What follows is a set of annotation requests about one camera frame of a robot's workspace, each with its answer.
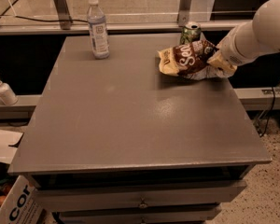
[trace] crumpled bag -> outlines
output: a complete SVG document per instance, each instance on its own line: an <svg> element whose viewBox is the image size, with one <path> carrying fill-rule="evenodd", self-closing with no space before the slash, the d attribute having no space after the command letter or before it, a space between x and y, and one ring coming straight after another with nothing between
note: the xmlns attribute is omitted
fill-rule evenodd
<svg viewBox="0 0 280 224"><path fill-rule="evenodd" d="M162 73L194 80L231 77L237 68L224 63L218 48L207 40L164 49L159 51L159 56Z"/></svg>

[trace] water bottle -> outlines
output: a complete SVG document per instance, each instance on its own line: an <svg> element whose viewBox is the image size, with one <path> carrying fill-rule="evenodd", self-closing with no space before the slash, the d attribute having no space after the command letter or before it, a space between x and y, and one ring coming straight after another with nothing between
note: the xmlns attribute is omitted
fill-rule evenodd
<svg viewBox="0 0 280 224"><path fill-rule="evenodd" d="M90 7L87 12L87 21L90 28L91 46L96 59L107 58L109 52L108 33L105 14L99 7L98 0L88 0Z"/></svg>

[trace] bottle label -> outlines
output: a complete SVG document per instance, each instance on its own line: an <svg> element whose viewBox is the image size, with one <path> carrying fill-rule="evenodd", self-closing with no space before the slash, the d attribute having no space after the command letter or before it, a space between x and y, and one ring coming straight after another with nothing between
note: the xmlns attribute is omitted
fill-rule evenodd
<svg viewBox="0 0 280 224"><path fill-rule="evenodd" d="M108 52L108 36L105 23L91 24L93 49L97 53Z"/></svg>

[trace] drawer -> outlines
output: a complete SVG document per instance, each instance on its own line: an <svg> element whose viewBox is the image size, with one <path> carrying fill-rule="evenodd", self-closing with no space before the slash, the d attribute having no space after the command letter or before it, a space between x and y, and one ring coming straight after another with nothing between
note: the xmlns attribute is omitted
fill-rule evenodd
<svg viewBox="0 0 280 224"><path fill-rule="evenodd" d="M101 189L38 190L34 199L50 212L145 208L232 201L246 182L216 181Z"/></svg>
<svg viewBox="0 0 280 224"><path fill-rule="evenodd" d="M152 207L146 210L121 209L107 211L82 211L61 213L64 224L159 224L187 223L213 219L221 208L219 205Z"/></svg>

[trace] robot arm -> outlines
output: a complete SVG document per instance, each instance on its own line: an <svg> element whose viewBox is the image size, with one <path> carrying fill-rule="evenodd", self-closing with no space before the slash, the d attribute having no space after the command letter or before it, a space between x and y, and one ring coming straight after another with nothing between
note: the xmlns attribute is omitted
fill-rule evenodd
<svg viewBox="0 0 280 224"><path fill-rule="evenodd" d="M252 21L233 28L218 47L219 54L208 61L216 67L252 63L259 56L280 52L280 0L262 5Z"/></svg>

